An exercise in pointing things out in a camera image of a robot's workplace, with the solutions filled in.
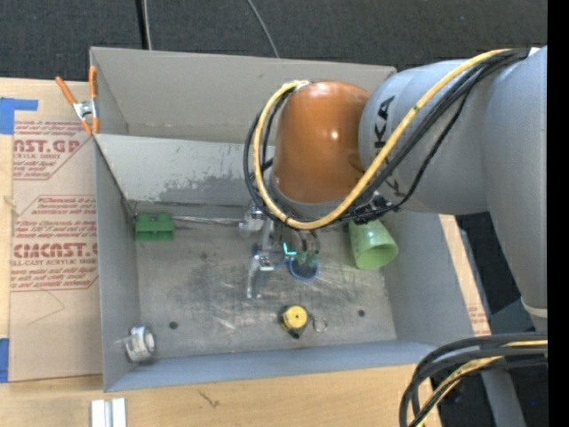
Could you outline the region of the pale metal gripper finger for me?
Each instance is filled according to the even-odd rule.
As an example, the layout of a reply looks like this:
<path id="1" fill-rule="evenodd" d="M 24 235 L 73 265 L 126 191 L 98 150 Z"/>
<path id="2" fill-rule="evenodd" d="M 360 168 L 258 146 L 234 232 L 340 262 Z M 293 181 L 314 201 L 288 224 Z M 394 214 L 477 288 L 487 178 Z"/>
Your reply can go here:
<path id="1" fill-rule="evenodd" d="M 272 261 L 265 256 L 259 259 L 259 267 L 255 272 L 254 277 L 254 298 L 260 299 L 263 294 L 263 290 L 267 283 L 271 279 L 274 272 L 274 265 Z"/>
<path id="2" fill-rule="evenodd" d="M 249 300 L 260 299 L 260 294 L 256 287 L 256 277 L 259 272 L 260 267 L 260 257 L 259 257 L 259 245 L 254 244 L 252 246 L 252 257 L 250 260 L 249 270 L 246 276 L 246 289 L 245 295 Z"/>

